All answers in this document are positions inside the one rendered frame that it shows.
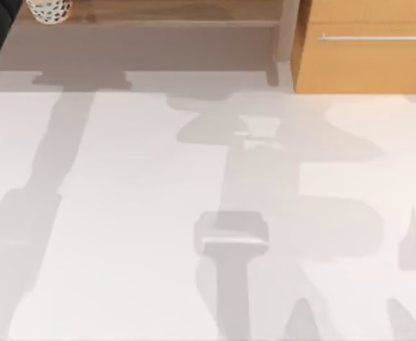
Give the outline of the light wooden cupboard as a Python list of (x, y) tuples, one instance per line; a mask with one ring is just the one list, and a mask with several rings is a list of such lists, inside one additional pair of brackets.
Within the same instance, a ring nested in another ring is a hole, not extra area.
[(416, 0), (301, 0), (297, 94), (416, 94)]

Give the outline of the light wooden drawer front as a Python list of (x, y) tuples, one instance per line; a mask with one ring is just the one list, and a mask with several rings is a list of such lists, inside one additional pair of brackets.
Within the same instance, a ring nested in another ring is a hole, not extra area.
[(328, 36), (416, 36), (416, 23), (309, 23), (291, 57), (298, 94), (416, 94), (416, 41), (322, 41)]

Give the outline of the brown open wooden shelf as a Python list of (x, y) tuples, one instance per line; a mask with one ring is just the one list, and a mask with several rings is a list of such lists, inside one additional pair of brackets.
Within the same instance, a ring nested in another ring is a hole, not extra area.
[(264, 71), (285, 63), (301, 0), (70, 0), (45, 25), (23, 7), (0, 53), (1, 72), (94, 85), (122, 73)]

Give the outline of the white lattice basket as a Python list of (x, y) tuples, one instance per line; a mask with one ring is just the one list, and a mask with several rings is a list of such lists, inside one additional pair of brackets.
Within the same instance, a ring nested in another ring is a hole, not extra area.
[(73, 0), (25, 0), (37, 22), (52, 25), (64, 22), (70, 17)]

